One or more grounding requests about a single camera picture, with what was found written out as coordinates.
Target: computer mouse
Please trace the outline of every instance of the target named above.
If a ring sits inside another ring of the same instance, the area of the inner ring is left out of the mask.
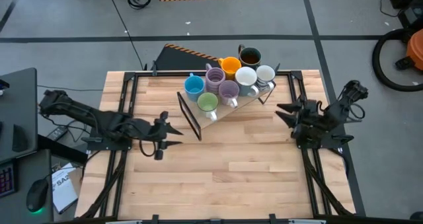
[[[45,178],[35,181],[26,195],[26,208],[36,212],[46,202],[48,182]]]

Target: mug rack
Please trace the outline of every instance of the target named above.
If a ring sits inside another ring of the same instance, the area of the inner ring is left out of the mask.
[[[276,83],[272,81],[274,88],[272,90],[264,90],[260,91],[257,96],[238,96],[237,102],[238,107],[232,108],[227,105],[223,105],[219,103],[219,106],[217,107],[217,120],[211,121],[209,118],[207,118],[204,115],[204,112],[201,111],[198,108],[198,105],[196,102],[192,102],[188,99],[188,96],[185,92],[177,92],[176,95],[178,96],[179,106],[180,110],[184,114],[186,120],[190,124],[192,131],[196,134],[196,137],[199,141],[202,140],[202,129],[218,122],[220,119],[226,117],[227,115],[231,114],[232,112],[244,107],[245,105],[249,104],[250,102],[254,100],[258,100],[261,102],[261,104],[266,103],[269,96],[272,94],[273,90],[276,88]],[[262,96],[266,95],[266,99],[264,101],[261,99]]]

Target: mug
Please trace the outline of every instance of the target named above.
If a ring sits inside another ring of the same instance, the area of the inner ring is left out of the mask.
[[[235,73],[241,68],[241,62],[235,57],[227,57],[225,59],[220,58],[218,60],[220,67],[225,72],[227,80],[234,80]]]
[[[206,70],[206,91],[218,94],[219,85],[226,79],[225,72],[220,68],[212,68],[209,63],[206,64]]]
[[[192,102],[197,102],[198,97],[204,93],[204,81],[200,76],[190,73],[190,76],[185,80],[184,89],[188,98]]]
[[[262,54],[256,48],[246,48],[244,45],[238,47],[239,60],[241,64],[256,70],[262,60]]]
[[[275,88],[273,80],[275,79],[275,71],[269,65],[261,65],[256,70],[257,82],[256,86],[260,91],[265,89],[273,90]]]
[[[219,99],[212,93],[204,93],[198,97],[197,100],[198,108],[206,113],[206,117],[210,118],[211,121],[217,120],[217,105],[219,105]]]
[[[257,96],[258,88],[256,71],[250,67],[242,67],[235,74],[235,81],[239,85],[239,96]]]
[[[238,107],[238,98],[239,87],[234,81],[225,81],[220,84],[219,87],[219,96],[221,98],[222,104],[230,105],[232,108]]]

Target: orange mug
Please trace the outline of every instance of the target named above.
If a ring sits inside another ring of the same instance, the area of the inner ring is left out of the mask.
[[[241,62],[235,57],[220,58],[220,67],[225,72],[226,80],[235,80],[235,73],[241,68]]]

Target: blue mug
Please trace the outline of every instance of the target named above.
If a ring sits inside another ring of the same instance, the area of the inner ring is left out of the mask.
[[[200,76],[190,73],[185,80],[184,89],[188,98],[192,102],[197,102],[198,97],[204,93],[204,81]]]

